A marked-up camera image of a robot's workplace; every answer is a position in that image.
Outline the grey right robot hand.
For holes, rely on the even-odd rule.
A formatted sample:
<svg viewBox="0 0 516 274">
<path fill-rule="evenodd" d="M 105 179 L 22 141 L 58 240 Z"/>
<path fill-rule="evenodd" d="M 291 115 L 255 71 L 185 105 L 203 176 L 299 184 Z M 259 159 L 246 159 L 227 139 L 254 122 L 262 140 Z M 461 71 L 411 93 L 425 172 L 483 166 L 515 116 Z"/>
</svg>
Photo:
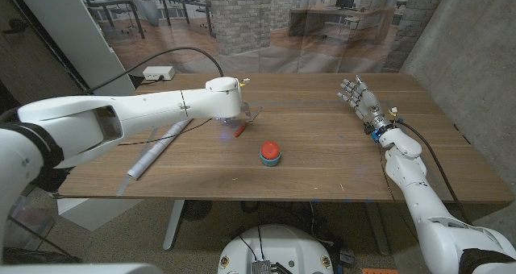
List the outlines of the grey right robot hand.
<svg viewBox="0 0 516 274">
<path fill-rule="evenodd" d="M 338 92 L 338 96 L 356 112 L 364 124 L 366 135 L 379 139 L 386 131 L 394 128 L 393 123 L 385 117 L 376 95 L 359 75 L 356 75 L 354 81 L 344 79 L 340 87 L 343 92 Z"/>
</svg>

